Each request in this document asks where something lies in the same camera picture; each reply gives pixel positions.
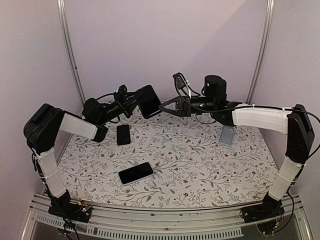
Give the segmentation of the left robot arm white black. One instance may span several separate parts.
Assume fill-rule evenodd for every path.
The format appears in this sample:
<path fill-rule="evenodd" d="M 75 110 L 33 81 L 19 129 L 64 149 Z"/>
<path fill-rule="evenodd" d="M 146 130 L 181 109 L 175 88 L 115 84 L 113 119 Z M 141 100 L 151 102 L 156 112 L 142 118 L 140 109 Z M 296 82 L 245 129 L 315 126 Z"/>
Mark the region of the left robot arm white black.
<path fill-rule="evenodd" d="M 112 103 L 89 98 L 83 106 L 83 117 L 44 103 L 25 124 L 23 134 L 32 151 L 34 169 L 45 184 L 52 205 L 63 217 L 70 217 L 75 210 L 58 171 L 54 151 L 58 133 L 65 132 L 100 143 L 108 132 L 105 123 L 121 114 L 129 118 L 141 95 L 141 90 L 127 92 L 120 88 L 113 93 Z"/>

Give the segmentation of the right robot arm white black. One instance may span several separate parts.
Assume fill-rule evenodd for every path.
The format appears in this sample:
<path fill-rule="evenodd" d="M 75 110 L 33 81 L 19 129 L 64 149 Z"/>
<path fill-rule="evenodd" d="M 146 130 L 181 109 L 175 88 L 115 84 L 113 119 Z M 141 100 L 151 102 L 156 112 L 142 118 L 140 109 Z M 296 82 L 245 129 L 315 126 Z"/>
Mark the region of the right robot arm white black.
<path fill-rule="evenodd" d="M 248 126 L 276 131 L 287 135 L 285 159 L 271 188 L 262 200 L 258 213 L 269 218 L 278 210 L 281 200 L 298 179 L 307 160 L 315 154 L 311 150 L 315 133 L 305 107 L 291 108 L 259 106 L 227 100 L 227 82 L 218 75 L 207 75 L 201 93 L 192 89 L 181 95 L 188 86 L 180 73 L 173 75 L 177 97 L 159 105 L 159 110 L 177 117 L 209 113 L 218 123 L 229 126 Z"/>

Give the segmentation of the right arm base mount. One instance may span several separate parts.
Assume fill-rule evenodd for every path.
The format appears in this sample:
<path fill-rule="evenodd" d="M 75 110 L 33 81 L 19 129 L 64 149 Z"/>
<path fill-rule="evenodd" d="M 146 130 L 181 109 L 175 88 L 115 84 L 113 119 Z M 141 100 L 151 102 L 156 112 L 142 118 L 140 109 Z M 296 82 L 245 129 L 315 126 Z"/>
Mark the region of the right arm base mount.
<path fill-rule="evenodd" d="M 239 212 L 239 216 L 246 224 L 271 219 L 270 221 L 259 223 L 257 229 L 263 235 L 272 235 L 283 221 L 284 213 L 285 210 L 280 200 L 243 207 Z"/>

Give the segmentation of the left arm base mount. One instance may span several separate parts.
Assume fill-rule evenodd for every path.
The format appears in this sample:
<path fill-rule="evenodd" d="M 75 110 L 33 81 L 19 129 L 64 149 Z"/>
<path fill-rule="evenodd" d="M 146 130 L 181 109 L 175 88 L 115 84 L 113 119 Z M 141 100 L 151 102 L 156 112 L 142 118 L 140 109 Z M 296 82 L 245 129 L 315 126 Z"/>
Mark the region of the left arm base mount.
<path fill-rule="evenodd" d="M 83 201 L 72 203 L 68 198 L 53 198 L 48 213 L 67 220 L 88 223 L 91 218 L 92 206 Z"/>

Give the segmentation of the white cased phone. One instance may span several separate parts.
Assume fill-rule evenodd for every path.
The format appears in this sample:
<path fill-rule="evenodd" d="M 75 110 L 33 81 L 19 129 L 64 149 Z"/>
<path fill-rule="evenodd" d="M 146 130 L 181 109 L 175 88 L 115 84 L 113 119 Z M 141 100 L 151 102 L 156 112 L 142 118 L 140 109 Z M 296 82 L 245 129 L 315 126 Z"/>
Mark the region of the white cased phone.
<path fill-rule="evenodd" d="M 144 162 L 120 171 L 118 176 L 123 185 L 128 185 L 152 176 L 153 174 L 154 170 L 151 165 L 148 162 Z"/>

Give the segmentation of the light blue cased phone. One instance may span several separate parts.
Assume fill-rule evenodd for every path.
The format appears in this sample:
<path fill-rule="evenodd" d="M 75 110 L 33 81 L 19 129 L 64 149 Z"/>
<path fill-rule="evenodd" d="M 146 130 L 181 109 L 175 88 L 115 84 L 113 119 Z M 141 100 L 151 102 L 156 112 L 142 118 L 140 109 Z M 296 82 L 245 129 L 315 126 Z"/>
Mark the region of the light blue cased phone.
<path fill-rule="evenodd" d="M 218 142 L 225 146 L 232 146 L 235 137 L 236 128 L 233 126 L 223 126 Z"/>

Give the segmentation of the bare black phone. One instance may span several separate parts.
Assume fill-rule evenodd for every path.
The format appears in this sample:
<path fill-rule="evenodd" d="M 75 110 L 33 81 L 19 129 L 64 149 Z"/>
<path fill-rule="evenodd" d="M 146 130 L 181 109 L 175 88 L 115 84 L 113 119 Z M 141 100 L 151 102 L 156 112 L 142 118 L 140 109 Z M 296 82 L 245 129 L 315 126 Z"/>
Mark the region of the bare black phone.
<path fill-rule="evenodd" d="M 116 127 L 116 140 L 118 146 L 129 145 L 131 143 L 130 126 L 128 124 Z"/>

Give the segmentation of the black cased phone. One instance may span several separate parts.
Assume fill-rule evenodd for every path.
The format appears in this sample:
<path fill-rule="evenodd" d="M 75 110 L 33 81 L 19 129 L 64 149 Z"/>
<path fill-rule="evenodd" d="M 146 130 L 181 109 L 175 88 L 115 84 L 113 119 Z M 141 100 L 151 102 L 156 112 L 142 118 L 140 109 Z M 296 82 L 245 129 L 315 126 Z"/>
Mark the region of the black cased phone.
<path fill-rule="evenodd" d="M 137 99 L 137 104 L 142 116 L 145 119 L 149 119 L 159 114 L 159 105 L 161 101 L 159 100 L 154 88 L 149 84 L 137 90 L 139 97 Z"/>

